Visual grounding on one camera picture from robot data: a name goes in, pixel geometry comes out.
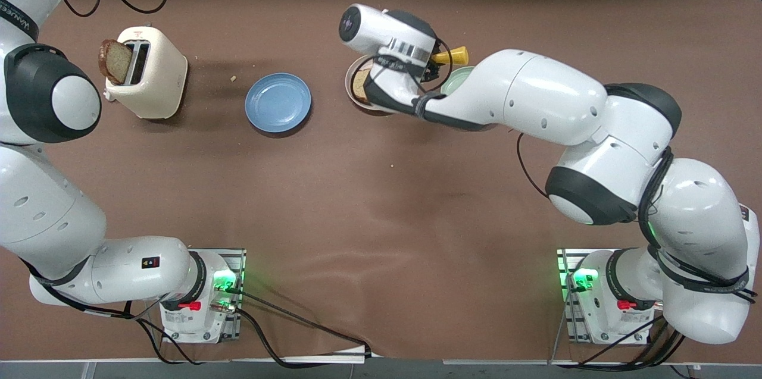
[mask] yellow handle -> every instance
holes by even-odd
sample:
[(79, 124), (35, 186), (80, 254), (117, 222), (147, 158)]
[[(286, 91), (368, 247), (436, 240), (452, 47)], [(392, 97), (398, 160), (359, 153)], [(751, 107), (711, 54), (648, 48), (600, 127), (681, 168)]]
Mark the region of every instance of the yellow handle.
[[(466, 50), (466, 46), (460, 46), (459, 48), (452, 49), (452, 63), (455, 65), (468, 65), (469, 64), (469, 52)], [(449, 64), (449, 54), (442, 52), (440, 54), (431, 55), (431, 60), (437, 64)]]

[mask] black label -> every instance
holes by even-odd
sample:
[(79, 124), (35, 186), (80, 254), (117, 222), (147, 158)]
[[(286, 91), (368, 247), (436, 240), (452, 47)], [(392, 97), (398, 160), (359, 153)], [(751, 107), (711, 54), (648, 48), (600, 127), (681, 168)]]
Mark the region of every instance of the black label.
[(158, 260), (160, 257), (143, 257), (140, 261), (140, 268), (142, 270), (150, 270), (151, 268), (158, 268)]

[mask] red button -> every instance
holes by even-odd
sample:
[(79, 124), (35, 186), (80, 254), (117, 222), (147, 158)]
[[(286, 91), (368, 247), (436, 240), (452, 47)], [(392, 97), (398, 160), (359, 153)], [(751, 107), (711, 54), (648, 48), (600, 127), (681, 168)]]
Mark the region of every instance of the red button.
[(194, 301), (191, 303), (180, 303), (178, 305), (180, 308), (188, 308), (191, 311), (201, 311), (201, 302)]
[(637, 305), (637, 303), (629, 302), (626, 300), (617, 300), (617, 308), (620, 308), (622, 311), (626, 311), (629, 308), (634, 308)]

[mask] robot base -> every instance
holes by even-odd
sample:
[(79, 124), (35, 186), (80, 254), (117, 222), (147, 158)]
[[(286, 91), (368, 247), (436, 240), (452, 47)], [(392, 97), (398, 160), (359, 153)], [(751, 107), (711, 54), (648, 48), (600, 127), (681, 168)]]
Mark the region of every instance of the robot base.
[[(560, 258), (561, 281), (570, 289), (585, 286), (584, 292), (573, 292), (569, 297), (567, 318), (574, 329), (575, 342), (610, 344), (654, 318), (654, 308), (635, 311), (617, 306), (617, 298), (606, 282), (606, 264), (613, 250), (562, 249)], [(577, 330), (579, 323), (584, 330)], [(643, 328), (621, 344), (646, 344), (651, 327)]]
[(164, 332), (178, 343), (219, 343), (237, 340), (240, 335), (241, 319), (237, 314), (213, 311), (215, 306), (238, 306), (239, 295), (231, 295), (215, 288), (235, 280), (234, 289), (243, 289), (245, 249), (194, 249), (207, 266), (207, 281), (196, 301), (201, 303), (198, 311), (182, 308), (167, 311), (161, 307), (161, 322)]

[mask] blue plate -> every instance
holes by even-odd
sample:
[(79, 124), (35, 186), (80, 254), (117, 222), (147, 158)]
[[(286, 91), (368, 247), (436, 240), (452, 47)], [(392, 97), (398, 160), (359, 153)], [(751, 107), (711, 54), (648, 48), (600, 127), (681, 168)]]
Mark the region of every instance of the blue plate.
[(313, 98), (310, 88), (289, 73), (264, 76), (246, 95), (246, 117), (265, 132), (286, 132), (307, 117)]

